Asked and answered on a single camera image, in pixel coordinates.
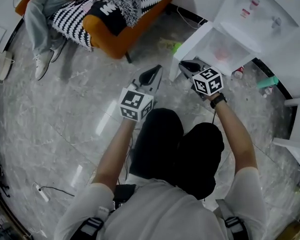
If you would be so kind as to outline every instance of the shoe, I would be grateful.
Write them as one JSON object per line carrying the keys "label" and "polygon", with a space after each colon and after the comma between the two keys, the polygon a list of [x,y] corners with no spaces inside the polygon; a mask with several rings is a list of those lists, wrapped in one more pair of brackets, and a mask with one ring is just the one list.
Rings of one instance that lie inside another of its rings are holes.
{"label": "shoe", "polygon": [[60,56],[61,51],[66,43],[66,38],[63,37],[62,43],[57,47],[56,49],[52,49],[54,51],[53,57],[51,59],[51,62],[54,62],[57,60],[57,58]]}
{"label": "shoe", "polygon": [[36,60],[35,79],[36,80],[40,80],[48,70],[53,53],[54,52],[52,50],[48,50],[35,56],[35,60]]}

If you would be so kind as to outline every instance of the man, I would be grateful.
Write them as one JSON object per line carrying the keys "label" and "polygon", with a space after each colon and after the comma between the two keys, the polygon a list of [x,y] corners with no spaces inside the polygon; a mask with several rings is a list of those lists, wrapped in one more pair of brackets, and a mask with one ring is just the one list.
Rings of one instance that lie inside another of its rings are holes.
{"label": "man", "polygon": [[40,80],[47,71],[50,62],[60,55],[66,39],[53,31],[49,33],[47,18],[57,12],[64,4],[72,0],[30,0],[25,12],[25,24],[33,44],[36,59],[36,80]]}
{"label": "man", "polygon": [[[261,239],[265,204],[251,138],[223,95],[216,93],[208,99],[235,157],[235,177],[224,203],[244,222],[248,237],[240,239]],[[134,121],[123,120],[100,161],[93,183],[73,200],[59,221],[55,240],[71,239],[93,217],[104,222],[97,233],[98,240],[238,239],[226,227],[229,223],[225,224],[223,212],[216,215],[199,201],[211,194],[215,186],[214,174],[224,149],[221,132],[205,122],[183,136],[176,113],[164,108],[148,114],[137,139],[126,182],[137,185],[134,194],[106,216],[113,207],[113,193],[134,126]]]}

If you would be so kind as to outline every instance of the white power adapter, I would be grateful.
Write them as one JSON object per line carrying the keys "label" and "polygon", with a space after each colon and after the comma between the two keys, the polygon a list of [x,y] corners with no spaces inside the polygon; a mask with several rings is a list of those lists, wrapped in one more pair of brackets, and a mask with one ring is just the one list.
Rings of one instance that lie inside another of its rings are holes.
{"label": "white power adapter", "polygon": [[43,190],[40,189],[40,186],[36,184],[36,189],[38,190],[38,192],[40,193],[40,195],[43,197],[43,199],[45,200],[45,202],[48,202],[50,199],[48,198],[48,196],[43,192]]}

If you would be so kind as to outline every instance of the hand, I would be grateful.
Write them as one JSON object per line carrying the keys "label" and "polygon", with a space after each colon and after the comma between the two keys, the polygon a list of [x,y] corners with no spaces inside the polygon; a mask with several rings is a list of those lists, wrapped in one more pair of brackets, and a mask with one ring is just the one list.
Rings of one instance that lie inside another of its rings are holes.
{"label": "hand", "polygon": [[215,94],[213,94],[213,95],[211,95],[211,96],[206,95],[205,97],[206,97],[209,101],[211,101],[211,100],[215,99],[216,97],[218,97],[219,95],[220,95],[220,93],[219,93],[219,92],[216,92]]}

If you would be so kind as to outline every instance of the chair leg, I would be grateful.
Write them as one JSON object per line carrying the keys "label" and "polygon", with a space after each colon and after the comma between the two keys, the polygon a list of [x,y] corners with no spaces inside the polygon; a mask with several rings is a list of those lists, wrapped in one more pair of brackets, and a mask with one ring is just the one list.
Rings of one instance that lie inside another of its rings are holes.
{"label": "chair leg", "polygon": [[132,60],[131,60],[131,57],[128,52],[125,53],[125,57],[126,57],[126,60],[128,61],[128,63],[131,64]]}

